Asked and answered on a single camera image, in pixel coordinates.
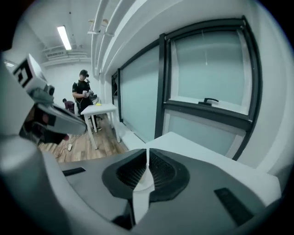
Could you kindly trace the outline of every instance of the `small object on floor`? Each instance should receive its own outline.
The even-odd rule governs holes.
[[[73,147],[73,145],[72,144],[69,144],[68,145],[68,151],[71,151],[72,147]]]

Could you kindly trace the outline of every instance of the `ceiling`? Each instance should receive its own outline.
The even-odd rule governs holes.
[[[36,0],[25,13],[23,20],[40,40],[44,49],[63,46],[57,27],[64,25],[72,48],[90,53],[91,35],[87,34],[91,26],[89,20],[95,19],[99,2],[99,0]],[[118,3],[119,0],[109,1],[103,19],[110,20]]]

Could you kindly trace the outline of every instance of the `white wall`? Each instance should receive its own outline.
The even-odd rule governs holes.
[[[276,174],[293,162],[293,53],[278,24],[260,4],[249,0],[137,0],[121,21],[103,59],[105,97],[111,75],[140,49],[186,25],[245,15],[256,38],[262,65],[259,118],[239,161]]]
[[[12,48],[3,52],[2,56],[4,60],[19,64],[30,53],[38,63],[43,63],[45,61],[42,55],[43,48],[44,46],[31,27],[20,19],[13,36]]]
[[[116,106],[117,109],[118,109],[119,108],[119,100],[118,100],[118,98],[114,98],[113,102],[114,102],[114,106]],[[117,116],[116,118],[119,120],[119,112],[116,113],[116,116]]]
[[[74,102],[72,87],[74,82],[78,81],[79,73],[82,69],[88,71],[90,87],[94,91],[94,94],[99,96],[99,82],[92,76],[90,63],[66,64],[44,70],[47,82],[55,87],[54,102],[56,104],[63,107],[63,98]]]

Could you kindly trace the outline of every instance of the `air vent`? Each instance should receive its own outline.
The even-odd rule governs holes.
[[[217,189],[215,194],[238,226],[253,217],[253,214],[228,188]]]
[[[51,52],[46,54],[47,58],[54,58],[54,57],[59,57],[59,56],[66,56],[66,51],[65,50],[59,50],[59,51],[55,51],[55,52]]]

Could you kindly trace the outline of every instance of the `man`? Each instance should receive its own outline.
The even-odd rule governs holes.
[[[73,97],[77,102],[77,106],[79,109],[79,114],[88,107],[92,105],[92,101],[90,100],[90,95],[93,94],[93,91],[90,88],[89,81],[85,81],[86,78],[89,77],[88,72],[86,70],[82,70],[79,73],[79,80],[78,82],[73,84]],[[102,128],[97,125],[96,115],[94,115],[95,125],[98,130],[102,130]]]
[[[74,114],[74,103],[72,101],[67,101],[66,99],[63,99],[62,101],[65,105],[65,109]]]

